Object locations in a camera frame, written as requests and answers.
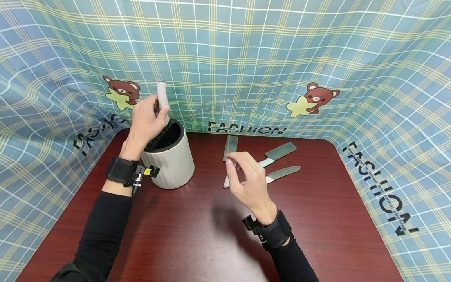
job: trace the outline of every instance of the hand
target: hand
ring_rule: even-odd
[[[134,106],[129,136],[122,145],[120,158],[139,160],[150,140],[165,127],[169,106],[158,110],[158,96],[150,95]]]
[[[257,218],[263,225],[270,225],[277,216],[277,207],[269,199],[266,186],[266,172],[248,152],[235,152],[225,155],[227,176],[231,193]],[[240,182],[235,163],[243,170],[246,180]]]

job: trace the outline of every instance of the black wrist strap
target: black wrist strap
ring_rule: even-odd
[[[253,221],[251,216],[246,217],[242,222],[249,231],[258,235],[262,243],[266,243],[273,249],[282,247],[291,235],[291,226],[281,210],[277,211],[276,219],[268,226],[263,226],[258,220]]]
[[[105,176],[111,181],[124,184],[124,187],[130,187],[138,164],[139,161],[129,161],[114,156],[106,169]]]

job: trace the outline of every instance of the white knife block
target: white knife block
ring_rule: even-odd
[[[144,165],[160,168],[153,183],[163,189],[176,189],[193,176],[194,161],[183,125],[170,119],[169,128],[154,149],[145,149],[141,155]]]

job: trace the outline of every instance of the forearm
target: forearm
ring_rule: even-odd
[[[293,234],[283,247],[272,249],[266,244],[263,247],[271,255],[282,282],[319,281]]]
[[[139,160],[140,148],[124,142],[120,158]],[[75,255],[108,277],[124,235],[132,208],[132,187],[106,180],[88,217]]]
[[[262,225],[268,226],[275,221],[278,209],[269,200],[252,212]],[[263,247],[271,255],[282,282],[318,281],[315,272],[296,242],[293,233],[280,248],[271,248],[267,243],[263,244]]]

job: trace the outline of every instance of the cartoon bear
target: cartoon bear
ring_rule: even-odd
[[[304,96],[307,98],[309,103],[316,103],[313,108],[307,108],[311,114],[319,113],[318,107],[327,104],[332,98],[335,98],[340,94],[339,90],[329,90],[324,87],[318,87],[315,82],[310,82],[307,85],[307,93]]]
[[[106,75],[102,78],[108,83],[108,86],[112,88],[119,95],[128,96],[128,100],[125,101],[129,105],[136,105],[136,100],[139,98],[140,87],[137,83],[128,81],[120,81],[117,79],[110,79]]]

